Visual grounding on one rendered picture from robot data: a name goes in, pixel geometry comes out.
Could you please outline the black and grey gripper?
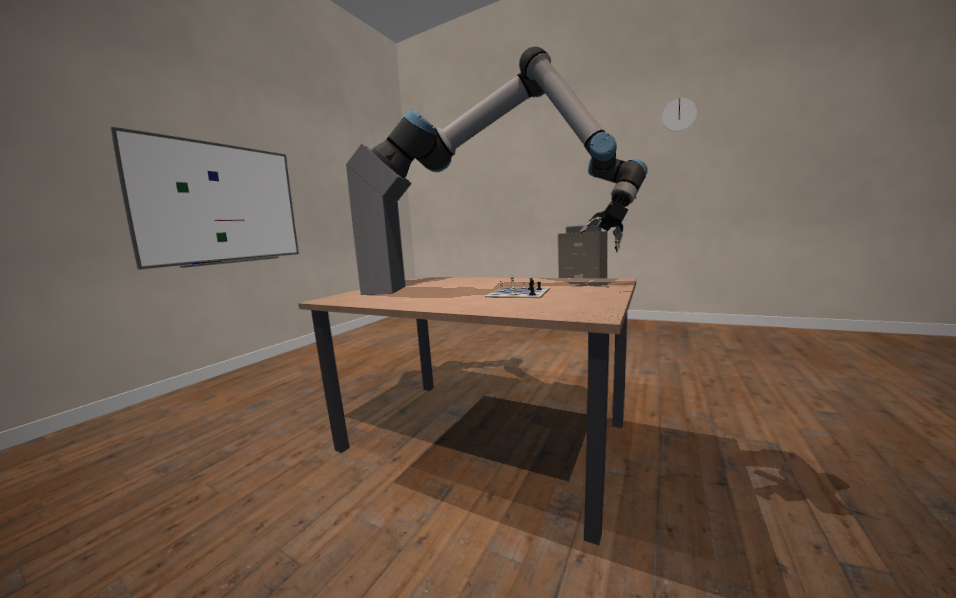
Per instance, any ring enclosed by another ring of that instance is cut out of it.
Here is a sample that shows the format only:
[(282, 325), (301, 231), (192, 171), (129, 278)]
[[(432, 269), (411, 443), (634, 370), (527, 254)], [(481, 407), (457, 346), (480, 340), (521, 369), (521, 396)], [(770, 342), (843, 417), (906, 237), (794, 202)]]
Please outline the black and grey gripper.
[[(620, 195), (620, 198), (619, 198), (619, 195)], [(623, 197), (622, 197), (622, 196), (623, 196)], [(625, 198), (624, 198), (624, 197), (625, 197)], [(629, 203), (630, 203), (630, 198), (629, 198), (629, 197), (630, 197), (630, 194), (626, 194), (624, 191), (621, 191), (621, 193), (619, 193), (619, 192), (618, 192), (618, 193), (614, 193), (613, 196), (612, 196), (612, 201), (611, 201), (611, 203), (613, 203), (613, 204), (610, 203), (610, 204), (607, 206), (607, 208), (606, 208), (605, 211), (599, 212), (599, 213), (595, 214), (595, 215), (587, 222), (587, 224), (581, 229), (581, 231), (580, 231), (579, 233), (585, 232), (586, 229), (589, 229), (589, 228), (590, 228), (591, 226), (593, 226), (593, 225), (598, 225), (598, 224), (600, 223), (600, 220), (603, 222), (603, 224), (608, 225), (610, 228), (611, 228), (611, 227), (616, 227), (615, 230), (613, 231), (613, 235), (615, 236), (615, 244), (616, 244), (616, 245), (615, 245), (615, 249), (616, 249), (616, 252), (618, 252), (618, 251), (619, 251), (619, 248), (620, 248), (620, 244), (621, 244), (621, 241), (620, 241), (620, 240), (621, 240), (621, 238), (622, 238), (622, 236), (623, 236), (623, 233), (622, 233), (622, 232), (623, 232), (623, 224), (622, 224), (621, 222), (623, 221), (623, 219), (624, 219), (624, 217), (625, 217), (625, 215), (626, 215), (626, 213), (627, 213), (627, 211), (628, 211), (628, 209), (625, 208), (625, 207), (628, 206)], [(617, 198), (618, 198), (618, 201), (617, 201)], [(624, 198), (624, 199), (623, 199), (623, 198)], [(621, 201), (622, 201), (622, 203), (621, 203)], [(627, 201), (627, 202), (626, 202), (626, 201)], [(626, 202), (626, 204), (625, 204), (625, 202)], [(619, 204), (618, 204), (618, 203), (619, 203)], [(610, 205), (612, 205), (612, 206), (610, 206)], [(622, 206), (622, 205), (623, 205), (623, 206)], [(610, 206), (610, 208), (609, 208), (609, 206)], [(622, 208), (621, 208), (621, 207), (622, 207)], [(623, 209), (623, 208), (624, 208), (624, 209)], [(609, 209), (609, 210), (608, 210), (608, 209)], [(608, 210), (608, 212), (606, 212), (607, 210)], [(606, 212), (606, 213), (605, 213), (605, 212)], [(604, 214), (604, 213), (605, 213), (605, 214)], [(606, 216), (606, 215), (607, 215), (607, 216)], [(594, 220), (594, 218), (596, 218), (596, 220)], [(592, 221), (591, 221), (591, 220), (592, 220)], [(618, 221), (618, 222), (617, 222), (617, 221)], [(618, 225), (618, 226), (617, 226), (617, 225)]]

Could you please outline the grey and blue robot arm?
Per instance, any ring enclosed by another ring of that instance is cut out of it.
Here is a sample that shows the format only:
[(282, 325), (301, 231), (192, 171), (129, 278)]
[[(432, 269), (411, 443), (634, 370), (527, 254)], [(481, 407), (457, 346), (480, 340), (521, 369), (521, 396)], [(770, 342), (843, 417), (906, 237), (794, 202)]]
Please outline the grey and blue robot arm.
[(630, 194), (631, 204), (646, 178), (646, 164), (636, 158), (627, 162), (616, 159), (615, 138), (602, 133), (605, 131), (549, 62), (551, 58), (544, 49), (526, 49), (519, 61), (523, 73), (450, 125), (436, 129), (411, 109), (372, 152), (402, 178), (414, 159), (432, 172), (441, 172), (450, 165), (456, 148), (526, 99), (546, 94), (591, 155), (589, 175), (616, 183), (611, 196), (624, 191)]

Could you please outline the blue and cream chessboard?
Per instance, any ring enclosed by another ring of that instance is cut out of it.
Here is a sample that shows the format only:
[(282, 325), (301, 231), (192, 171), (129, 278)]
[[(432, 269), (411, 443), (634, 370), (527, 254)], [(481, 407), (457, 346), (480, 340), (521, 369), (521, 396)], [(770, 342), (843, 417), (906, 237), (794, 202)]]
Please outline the blue and cream chessboard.
[(529, 287), (526, 287), (526, 289), (522, 289), (522, 287), (515, 287), (515, 289), (516, 289), (516, 290), (515, 290), (516, 295), (511, 295), (513, 290), (510, 290), (510, 288), (511, 288), (511, 287), (503, 287), (503, 290), (504, 290), (503, 292), (499, 292), (499, 290), (500, 290), (500, 288), (499, 288), (499, 289), (497, 289), (497, 290), (495, 290), (495, 291), (489, 293), (489, 294), (486, 295), (485, 297), (489, 297), (489, 298), (541, 298), (541, 297), (550, 289), (550, 287), (541, 287), (542, 290), (537, 290), (538, 287), (534, 287), (534, 292), (536, 293), (536, 295), (529, 295), (530, 292), (531, 292), (531, 290), (528, 290)]

